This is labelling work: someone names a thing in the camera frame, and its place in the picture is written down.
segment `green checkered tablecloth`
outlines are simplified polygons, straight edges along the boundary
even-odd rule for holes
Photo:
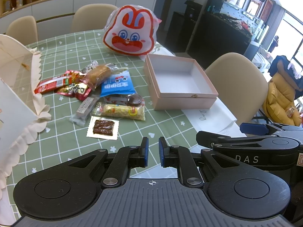
[[[114,54],[102,43],[102,30],[87,31],[58,36],[29,45],[38,47],[42,52],[41,79],[63,74],[66,70],[79,70],[91,61],[99,64],[115,63],[118,67],[128,67],[131,80],[138,94],[145,99],[146,121],[121,119],[118,140],[104,140],[86,137],[86,127],[82,128],[69,121],[76,112],[80,101],[54,93],[44,95],[46,104],[50,105],[52,120],[41,132],[35,143],[20,156],[19,164],[13,168],[7,178],[7,190],[10,204],[18,219],[18,211],[13,200],[16,183],[25,176],[76,158],[99,148],[117,152],[119,148],[129,145],[140,145],[142,137],[149,138],[149,158],[147,168],[136,168],[131,171],[135,176],[160,164],[158,139],[164,136],[169,145],[195,146],[196,131],[181,110],[154,111],[145,80],[144,62],[138,57],[127,57]],[[153,53],[160,53],[161,45],[156,44]]]

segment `yellow armchair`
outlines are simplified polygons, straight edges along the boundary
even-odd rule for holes
[[[266,116],[276,123],[299,126],[301,117],[294,105],[294,96],[294,88],[277,72],[269,82],[268,94],[262,105]],[[286,115],[289,107],[294,108],[291,118]]]

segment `screw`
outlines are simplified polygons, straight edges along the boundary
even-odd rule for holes
[[[191,184],[191,185],[198,185],[198,184],[202,183],[201,179],[199,179],[197,177],[190,177],[186,181],[188,184]]]
[[[115,185],[118,183],[118,180],[113,177],[108,177],[103,180],[103,183],[106,185]]]

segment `chair back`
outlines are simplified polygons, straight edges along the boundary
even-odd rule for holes
[[[25,16],[14,20],[6,30],[6,35],[18,40],[23,45],[38,41],[36,20],[33,16]]]
[[[103,29],[116,9],[115,5],[102,3],[80,7],[74,15],[71,32]]]
[[[227,53],[215,60],[205,73],[220,100],[237,118],[249,122],[266,99],[268,84],[260,70],[245,56]]]

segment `pink box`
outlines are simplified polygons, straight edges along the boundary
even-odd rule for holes
[[[155,110],[209,109],[218,96],[194,59],[148,54],[144,73]]]

